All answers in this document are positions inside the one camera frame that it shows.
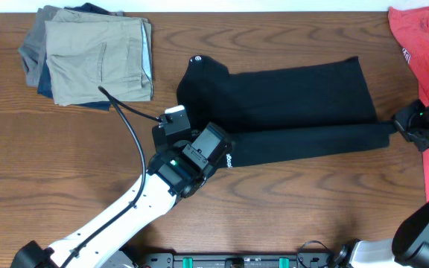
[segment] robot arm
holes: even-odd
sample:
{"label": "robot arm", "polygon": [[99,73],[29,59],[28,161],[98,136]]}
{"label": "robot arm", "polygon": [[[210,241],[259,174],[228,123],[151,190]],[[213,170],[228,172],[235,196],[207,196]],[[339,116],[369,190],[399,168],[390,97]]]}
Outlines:
{"label": "robot arm", "polygon": [[[429,106],[419,100],[393,118],[398,131],[423,152],[429,148]],[[429,202],[406,219],[393,239],[344,245],[345,267],[429,267]]]}
{"label": "robot arm", "polygon": [[[170,186],[156,174],[147,175],[145,179],[142,197],[136,206],[94,237],[80,251],[79,256],[69,262],[68,268],[101,267],[143,227],[173,208],[177,196],[168,193]],[[133,200],[139,191],[140,182],[140,179],[137,180],[130,190],[85,226],[66,238],[49,245],[49,249],[54,251],[51,255],[52,262],[61,267],[76,246],[127,207],[127,204]]]}
{"label": "robot arm", "polygon": [[[230,137],[213,123],[201,133],[192,132],[183,106],[167,109],[160,118],[160,125],[153,128],[157,153],[147,167],[143,189],[140,188],[142,180],[137,180],[96,218],[45,250],[34,241],[30,242],[18,251],[11,268],[102,267],[138,231],[206,183],[215,173],[221,157],[231,151]],[[133,204],[139,191],[142,195]],[[128,210],[93,235],[125,209]],[[93,238],[71,258],[74,249],[91,236]]]}

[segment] wire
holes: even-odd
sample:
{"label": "wire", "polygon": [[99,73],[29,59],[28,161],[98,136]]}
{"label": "wire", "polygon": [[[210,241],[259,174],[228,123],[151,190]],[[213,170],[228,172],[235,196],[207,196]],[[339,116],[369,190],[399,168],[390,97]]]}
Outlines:
{"label": "wire", "polygon": [[[110,95],[109,92],[107,92],[107,90],[105,90],[102,86],[99,86],[98,90],[100,90],[104,95],[107,96],[107,98],[109,99],[110,103],[114,106],[114,108],[117,111],[118,115],[120,115],[120,117],[122,118],[122,121],[127,126],[128,130],[130,131],[130,134],[132,134],[133,140],[137,144],[137,148],[139,149],[140,159],[142,161],[142,180],[140,182],[139,192],[137,193],[137,195],[135,196],[135,198],[133,199],[133,201],[130,202],[129,205],[126,208],[124,208],[122,211],[120,211],[112,219],[110,219],[108,222],[106,222],[105,224],[103,224],[99,229],[97,229],[95,232],[93,232],[90,236],[88,236],[82,243],[79,244],[79,246],[75,247],[72,250],[71,254],[67,257],[67,259],[64,261],[63,265],[60,268],[66,268],[69,265],[69,262],[71,262],[73,258],[75,258],[76,256],[78,256],[80,250],[83,249],[94,237],[96,237],[97,235],[99,235],[103,230],[105,230],[112,223],[114,223],[116,220],[118,220],[118,218],[120,218],[123,214],[127,213],[127,211],[129,211],[131,208],[135,208],[136,207],[136,203],[137,203],[137,201],[139,201],[140,196],[142,195],[142,191],[143,191],[143,189],[145,187],[145,177],[146,177],[146,173],[147,173],[147,167],[146,167],[146,164],[145,164],[145,157],[144,157],[144,154],[143,154],[143,149],[142,149],[142,146],[140,145],[139,138],[135,134],[135,131],[133,131],[132,126],[130,125],[130,122],[127,120],[127,118],[125,117],[124,113],[121,111],[120,107],[118,107],[117,103],[121,104],[123,107],[125,107],[129,111],[131,111],[132,108],[129,108],[128,106],[126,106],[125,104],[123,104],[122,102],[120,102],[119,100],[117,100],[114,97],[112,97],[112,95]],[[145,115],[145,114],[141,114],[138,111],[136,111],[134,113],[140,114],[141,116],[144,116],[144,117],[151,118],[151,116]]]}
{"label": "wire", "polygon": [[[328,254],[329,254],[329,257],[328,257],[328,258],[330,258],[330,257],[332,256],[332,251],[331,251],[330,249],[328,249],[328,247],[327,247],[327,246],[325,246],[323,243],[321,243],[321,242],[319,242],[319,241],[317,241],[317,240],[310,240],[310,241],[307,241],[307,242],[305,242],[305,243],[304,243],[304,245],[302,245],[302,246],[299,248],[299,250],[297,251],[297,262],[298,262],[300,265],[302,265],[302,267],[304,267],[304,268],[307,268],[307,267],[306,267],[306,265],[304,265],[303,260],[302,260],[302,257],[300,257],[299,255],[301,254],[301,250],[302,250],[302,249],[304,249],[304,247],[305,247],[305,246],[307,246],[307,245],[309,245],[309,244],[312,244],[312,243],[318,243],[318,244],[322,245],[325,249],[327,249],[327,252],[328,252]],[[329,259],[327,259],[327,261],[325,262],[325,265],[319,266],[319,268],[326,268],[326,267],[328,266],[328,262],[329,262]]]}
{"label": "wire", "polygon": [[153,116],[151,116],[151,115],[144,114],[143,112],[139,112],[139,111],[135,110],[134,108],[132,108],[132,107],[130,107],[130,106],[128,106],[128,105],[126,105],[125,103],[123,103],[123,102],[121,102],[121,101],[117,100],[116,98],[114,98],[114,97],[112,97],[112,98],[113,98],[113,100],[114,100],[116,103],[118,103],[118,105],[120,105],[120,106],[124,107],[125,109],[127,109],[127,110],[129,110],[129,111],[131,111],[131,112],[133,112],[133,113],[135,113],[135,114],[137,114],[137,115],[143,116],[143,117],[145,117],[145,118],[148,118],[148,119],[150,119],[150,120],[157,121],[157,122],[161,122],[161,121],[162,121],[162,119],[160,119],[160,118],[156,118],[156,117],[153,117]]}

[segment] white logo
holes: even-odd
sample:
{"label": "white logo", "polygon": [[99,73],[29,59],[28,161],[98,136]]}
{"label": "white logo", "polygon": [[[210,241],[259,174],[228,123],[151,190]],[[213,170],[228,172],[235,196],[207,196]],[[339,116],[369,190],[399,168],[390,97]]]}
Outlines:
{"label": "white logo", "polygon": [[231,159],[232,159],[231,155],[229,153],[226,154],[226,162],[227,162],[226,165],[228,166],[228,168],[232,168]]}
{"label": "white logo", "polygon": [[403,56],[407,60],[407,63],[410,64],[410,59],[411,59],[410,53],[408,53],[406,48],[403,48],[401,51],[403,52]]}

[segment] black garment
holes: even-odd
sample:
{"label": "black garment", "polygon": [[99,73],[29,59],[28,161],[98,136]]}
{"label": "black garment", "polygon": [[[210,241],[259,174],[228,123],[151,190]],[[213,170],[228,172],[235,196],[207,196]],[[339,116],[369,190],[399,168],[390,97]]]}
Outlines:
{"label": "black garment", "polygon": [[110,15],[109,11],[91,3],[85,3],[80,7],[65,7],[64,9],[79,11],[79,12],[96,13],[96,14],[102,14],[102,15]]}
{"label": "black garment", "polygon": [[231,133],[221,166],[239,167],[386,147],[357,57],[320,66],[230,74],[192,57],[177,90],[191,126],[212,121]]}

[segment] wooden table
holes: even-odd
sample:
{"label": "wooden table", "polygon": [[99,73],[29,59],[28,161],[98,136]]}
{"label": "wooden table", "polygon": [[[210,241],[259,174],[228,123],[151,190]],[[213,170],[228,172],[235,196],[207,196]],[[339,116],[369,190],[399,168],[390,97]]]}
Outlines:
{"label": "wooden table", "polygon": [[[231,72],[360,56],[382,120],[417,98],[386,13],[144,13],[153,23],[151,115],[176,105],[189,57]],[[29,240],[47,246],[126,191],[139,157],[116,113],[60,107],[25,85],[16,49],[34,14],[0,14],[0,267]],[[151,121],[128,114],[150,158]],[[293,252],[392,237],[425,202],[422,160],[400,134],[385,149],[219,170],[133,243],[177,252]]]}

